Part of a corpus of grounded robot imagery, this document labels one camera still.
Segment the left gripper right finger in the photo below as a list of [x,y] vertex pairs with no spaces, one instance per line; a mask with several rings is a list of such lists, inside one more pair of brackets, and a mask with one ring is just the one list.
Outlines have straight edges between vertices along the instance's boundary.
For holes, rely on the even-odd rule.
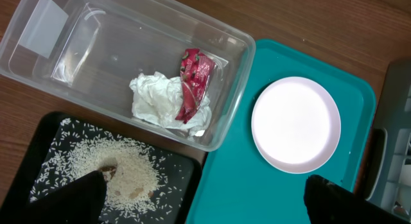
[[311,175],[304,188],[311,224],[396,224],[406,221],[321,177]]

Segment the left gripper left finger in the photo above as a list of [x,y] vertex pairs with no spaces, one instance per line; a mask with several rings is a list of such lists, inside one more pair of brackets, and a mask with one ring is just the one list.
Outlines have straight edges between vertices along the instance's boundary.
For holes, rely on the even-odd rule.
[[1,223],[97,223],[105,203],[107,183],[93,171],[16,211]]

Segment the pink plate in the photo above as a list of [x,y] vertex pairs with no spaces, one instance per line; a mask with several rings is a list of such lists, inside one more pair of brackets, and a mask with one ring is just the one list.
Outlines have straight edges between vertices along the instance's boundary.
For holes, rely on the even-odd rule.
[[255,102],[253,141],[276,169],[303,174],[322,167],[340,141],[340,112],[317,82],[291,76],[271,83]]

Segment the white napkin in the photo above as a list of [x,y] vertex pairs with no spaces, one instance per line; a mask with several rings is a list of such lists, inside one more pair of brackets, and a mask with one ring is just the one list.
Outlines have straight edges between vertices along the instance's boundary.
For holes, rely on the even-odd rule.
[[210,99],[206,96],[198,112],[187,122],[177,121],[183,103],[180,78],[167,78],[162,73],[153,75],[141,73],[131,80],[134,93],[132,114],[136,119],[165,129],[187,131],[190,136],[200,137],[208,129],[212,118]]

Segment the red snack wrapper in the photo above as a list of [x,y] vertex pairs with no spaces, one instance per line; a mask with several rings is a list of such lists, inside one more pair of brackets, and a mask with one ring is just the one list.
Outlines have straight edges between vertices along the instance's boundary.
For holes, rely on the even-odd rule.
[[215,62],[198,48],[185,50],[180,65],[183,102],[175,120],[186,124],[197,113],[215,67]]

